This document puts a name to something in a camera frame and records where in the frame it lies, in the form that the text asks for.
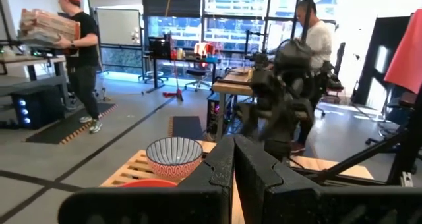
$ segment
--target white shirt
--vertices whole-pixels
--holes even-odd
[[[321,68],[324,61],[331,58],[332,37],[331,31],[325,22],[319,21],[308,29],[306,44],[311,47],[314,55],[311,57],[311,67]]]

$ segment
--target whiteboard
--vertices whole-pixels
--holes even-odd
[[[140,32],[139,10],[97,9],[97,19],[101,43],[139,45],[132,41],[135,29]]]

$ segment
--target red cloth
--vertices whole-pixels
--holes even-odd
[[[385,81],[419,92],[422,84],[422,9],[416,10],[393,56]]]

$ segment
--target patterned bowl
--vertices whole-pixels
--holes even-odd
[[[199,165],[202,146],[188,138],[162,138],[147,147],[146,158],[156,175],[178,181],[190,175]]]

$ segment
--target sneaker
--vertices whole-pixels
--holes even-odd
[[[90,127],[90,133],[96,133],[96,132],[100,131],[101,126],[103,126],[103,124],[101,124],[101,122],[99,122],[98,120],[93,120],[91,127]]]
[[[291,146],[291,153],[292,154],[296,154],[296,153],[305,151],[305,145],[300,144],[298,142],[291,142],[290,146]]]
[[[83,116],[79,119],[79,122],[81,122],[81,123],[87,123],[87,122],[91,122],[91,121],[92,121],[91,116]]]

